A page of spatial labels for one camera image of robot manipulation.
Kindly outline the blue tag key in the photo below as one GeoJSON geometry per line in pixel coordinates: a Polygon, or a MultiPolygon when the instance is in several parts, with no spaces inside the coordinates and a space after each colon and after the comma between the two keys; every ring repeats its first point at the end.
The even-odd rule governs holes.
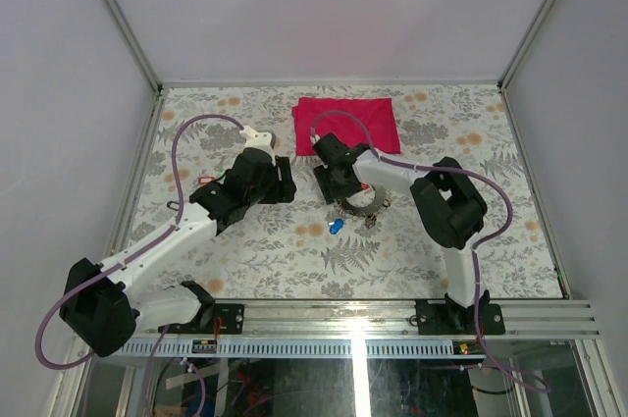
{"type": "Polygon", "coordinates": [[[331,235],[337,235],[344,227],[343,219],[335,219],[329,223],[329,233],[331,235]]]}

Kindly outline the grey disc with key rings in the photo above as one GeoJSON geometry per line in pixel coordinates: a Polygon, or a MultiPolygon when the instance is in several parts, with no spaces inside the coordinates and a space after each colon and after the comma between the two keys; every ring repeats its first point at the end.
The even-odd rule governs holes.
{"type": "Polygon", "coordinates": [[[344,212],[360,218],[377,216],[391,206],[387,190],[372,184],[369,184],[368,189],[362,189],[348,198],[339,200],[337,204],[344,212]]]}

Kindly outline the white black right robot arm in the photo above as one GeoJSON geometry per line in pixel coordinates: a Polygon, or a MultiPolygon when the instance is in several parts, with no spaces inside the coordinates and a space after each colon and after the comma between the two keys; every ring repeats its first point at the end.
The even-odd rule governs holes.
{"type": "Polygon", "coordinates": [[[445,157],[431,169],[399,158],[387,162],[368,145],[349,147],[332,133],[314,136],[313,149],[322,161],[314,175],[328,204],[368,218],[377,212],[377,203],[387,204],[387,190],[412,199],[424,231],[443,250],[445,260],[445,304],[435,317],[463,334],[479,326],[483,312],[475,302],[470,246],[484,227],[488,208],[475,185],[459,173],[457,161],[445,157]]]}

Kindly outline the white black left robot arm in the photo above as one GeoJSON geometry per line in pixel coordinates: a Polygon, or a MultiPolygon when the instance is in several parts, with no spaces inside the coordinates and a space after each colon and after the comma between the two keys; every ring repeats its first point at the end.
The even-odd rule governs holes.
{"type": "Polygon", "coordinates": [[[195,281],[163,290],[144,288],[168,263],[241,221],[253,206],[291,203],[296,186],[290,160],[246,148],[218,180],[198,188],[169,222],[127,250],[73,265],[61,319],[99,357],[122,348],[138,331],[211,333],[215,299],[195,281]]]}

